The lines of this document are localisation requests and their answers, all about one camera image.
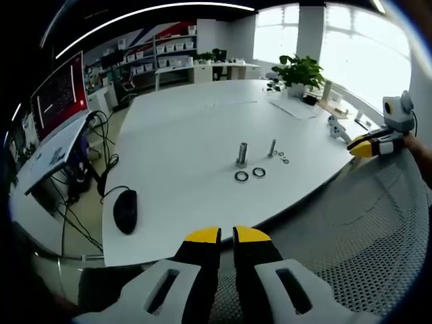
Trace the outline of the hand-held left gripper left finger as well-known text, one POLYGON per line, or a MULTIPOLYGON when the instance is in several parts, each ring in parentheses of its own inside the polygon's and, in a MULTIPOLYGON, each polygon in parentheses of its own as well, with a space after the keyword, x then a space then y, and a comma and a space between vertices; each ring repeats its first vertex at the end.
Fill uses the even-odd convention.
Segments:
POLYGON ((171 259, 129 281, 111 306, 73 323, 206 323, 217 289, 221 228, 188 234, 171 259))

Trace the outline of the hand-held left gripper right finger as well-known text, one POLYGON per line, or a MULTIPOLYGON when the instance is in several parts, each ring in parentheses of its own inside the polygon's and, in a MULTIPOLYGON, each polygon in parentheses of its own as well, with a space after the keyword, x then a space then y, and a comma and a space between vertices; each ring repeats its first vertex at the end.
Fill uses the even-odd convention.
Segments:
POLYGON ((236 289, 246 323, 379 323, 335 300, 332 287, 294 259, 283 259, 270 236, 233 228, 236 289))

